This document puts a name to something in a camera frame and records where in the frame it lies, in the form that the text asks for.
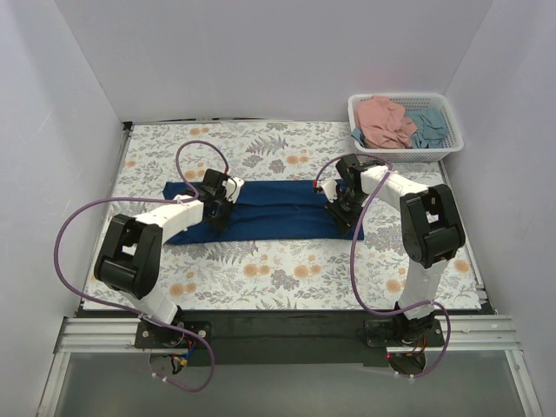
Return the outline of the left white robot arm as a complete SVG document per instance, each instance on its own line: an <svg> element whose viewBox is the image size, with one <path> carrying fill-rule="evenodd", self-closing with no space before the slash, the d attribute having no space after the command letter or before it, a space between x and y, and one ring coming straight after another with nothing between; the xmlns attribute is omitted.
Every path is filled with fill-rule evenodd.
<svg viewBox="0 0 556 417"><path fill-rule="evenodd" d="M94 276L122 294L139 312L163 346L186 338L182 310L157 284L162 246L189 228L228 226L244 181L210 169L202 182L177 194L170 203L140 215L112 217L94 267Z"/></svg>

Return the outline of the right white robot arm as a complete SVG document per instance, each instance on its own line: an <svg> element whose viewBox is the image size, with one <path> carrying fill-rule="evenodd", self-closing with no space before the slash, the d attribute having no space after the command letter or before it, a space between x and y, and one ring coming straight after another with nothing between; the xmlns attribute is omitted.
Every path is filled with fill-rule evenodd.
<svg viewBox="0 0 556 417"><path fill-rule="evenodd" d="M370 346L413 345L440 326L434 318L440 278L466 235L452 190L427 186L396 173L389 162L362 154L331 160L339 180L315 178L313 190L326 196L325 210L343 235L358 235L370 204L380 199L400 214L403 248L409 259L406 284L394 309L364 324Z"/></svg>

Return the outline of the dark blue t shirt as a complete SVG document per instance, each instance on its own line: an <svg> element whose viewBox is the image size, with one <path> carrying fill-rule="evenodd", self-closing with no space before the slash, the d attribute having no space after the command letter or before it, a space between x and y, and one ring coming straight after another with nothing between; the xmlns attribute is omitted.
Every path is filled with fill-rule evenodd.
<svg viewBox="0 0 556 417"><path fill-rule="evenodd" d="M169 239L173 245L257 240L351 240L325 210L310 180L245 182L224 230L204 222Z"/></svg>

